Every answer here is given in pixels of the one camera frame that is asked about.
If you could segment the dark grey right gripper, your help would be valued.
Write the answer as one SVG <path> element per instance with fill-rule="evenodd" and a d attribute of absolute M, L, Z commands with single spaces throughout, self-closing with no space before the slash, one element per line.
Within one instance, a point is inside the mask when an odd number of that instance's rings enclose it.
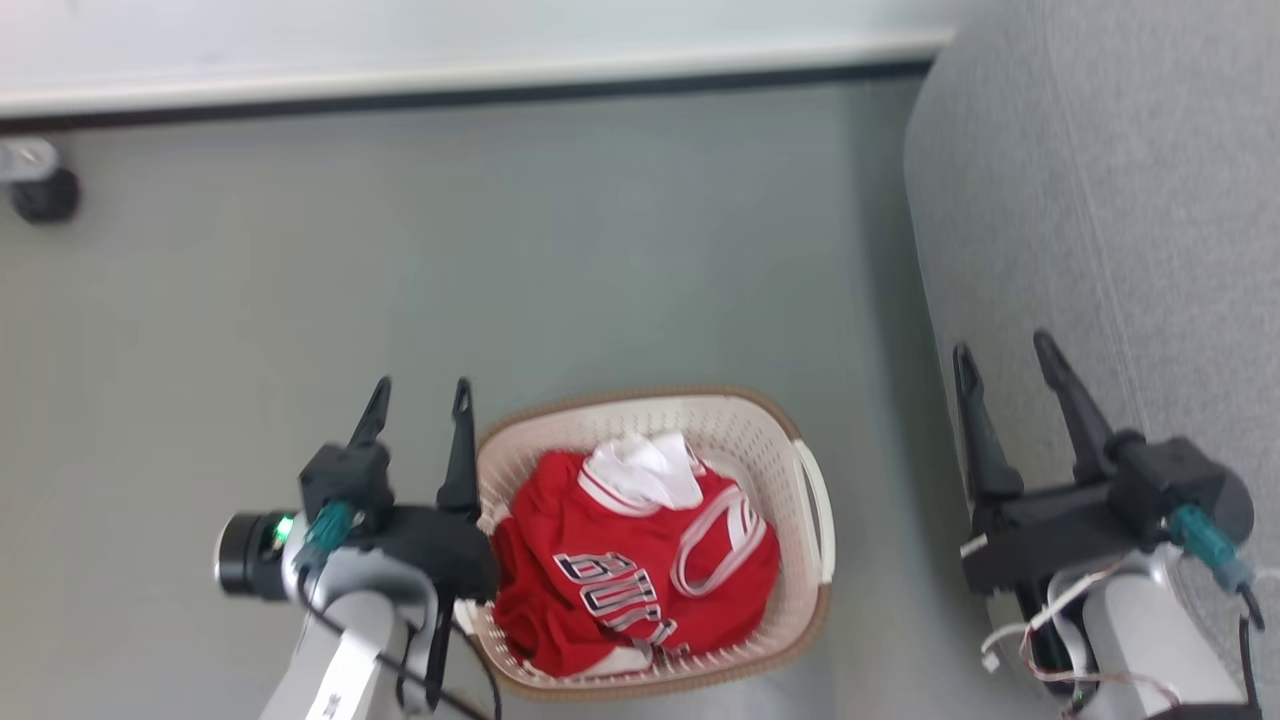
<path fill-rule="evenodd" d="M 986 386 L 969 346 L 954 347 L 954 383 L 965 454 L 972 532 L 963 555 L 970 591 L 992 594 L 1064 569 L 1172 538 L 1174 514 L 1194 505 L 1235 544 L 1251 537 L 1254 503 L 1243 479 L 1185 437 L 1151 443 L 1115 436 L 1073 365 L 1046 329 L 1033 334 L 1074 452 L 1074 486 L 1028 492 L 1009 464 L 986 407 Z"/>

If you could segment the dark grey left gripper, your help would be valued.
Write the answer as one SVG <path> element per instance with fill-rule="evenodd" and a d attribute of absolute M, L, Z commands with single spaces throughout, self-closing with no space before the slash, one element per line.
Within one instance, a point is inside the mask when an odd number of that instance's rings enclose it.
<path fill-rule="evenodd" d="M 306 589 L 317 603 L 375 591 L 398 603 L 435 596 L 493 600 L 498 562 L 485 533 L 477 488 L 477 442 L 470 379 L 461 377 L 452 405 L 454 432 L 436 505 L 399 503 L 390 487 L 390 454 L 381 443 L 392 378 L 383 375 L 347 446 L 324 445 L 303 466 L 300 489 L 310 527 L 337 503 L 364 520 L 324 560 L 306 560 Z"/>

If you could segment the red basketball jersey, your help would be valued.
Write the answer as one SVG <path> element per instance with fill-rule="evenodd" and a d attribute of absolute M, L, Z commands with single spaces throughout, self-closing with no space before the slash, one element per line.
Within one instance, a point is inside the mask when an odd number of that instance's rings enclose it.
<path fill-rule="evenodd" d="M 495 514 L 492 609 L 518 665 L 580 679 L 731 648 L 780 577 L 774 528 L 685 434 L 552 450 Z"/>

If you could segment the beige plastic laundry basket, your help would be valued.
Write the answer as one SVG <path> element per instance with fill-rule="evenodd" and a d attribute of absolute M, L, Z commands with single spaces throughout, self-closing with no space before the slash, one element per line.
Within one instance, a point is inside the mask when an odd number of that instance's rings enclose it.
<path fill-rule="evenodd" d="M 835 519 L 814 454 L 787 413 L 749 388 L 671 386 L 562 398 L 492 423 L 477 442 L 480 527 L 511 500 L 538 457 L 591 448 L 630 432 L 680 430 L 699 457 L 728 469 L 753 507 L 777 530 L 781 575 L 760 629 L 727 650 L 659 659 L 640 671 L 599 679 L 553 679 L 524 669 L 480 603 L 457 605 L 495 685 L 540 703 L 645 700 L 741 682 L 782 667 L 815 642 L 826 623 L 836 560 Z"/>

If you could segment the grey fabric sofa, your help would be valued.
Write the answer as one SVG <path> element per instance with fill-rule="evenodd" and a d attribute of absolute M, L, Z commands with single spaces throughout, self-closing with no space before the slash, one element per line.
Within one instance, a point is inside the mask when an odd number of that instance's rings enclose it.
<path fill-rule="evenodd" d="M 1029 491 L 1074 461 L 1038 329 L 1115 428 L 1247 483 L 1280 720 L 1280 0 L 989 0 L 925 78 L 905 181 L 943 380 L 968 345 Z"/>

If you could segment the white paper label tag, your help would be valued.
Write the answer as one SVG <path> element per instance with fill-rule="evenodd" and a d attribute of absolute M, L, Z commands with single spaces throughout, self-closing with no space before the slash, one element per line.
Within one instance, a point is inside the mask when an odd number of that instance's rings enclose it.
<path fill-rule="evenodd" d="M 337 647 L 303 720 L 356 720 L 369 683 L 375 679 L 376 651 L 344 638 Z"/>

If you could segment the black caster wheel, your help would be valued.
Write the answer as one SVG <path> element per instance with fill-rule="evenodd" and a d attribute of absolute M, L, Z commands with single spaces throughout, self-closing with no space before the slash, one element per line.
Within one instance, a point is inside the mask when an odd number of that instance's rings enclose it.
<path fill-rule="evenodd" d="M 78 177 L 52 142 L 36 136 L 0 136 L 0 190 L 32 225 L 68 223 L 81 205 Z"/>

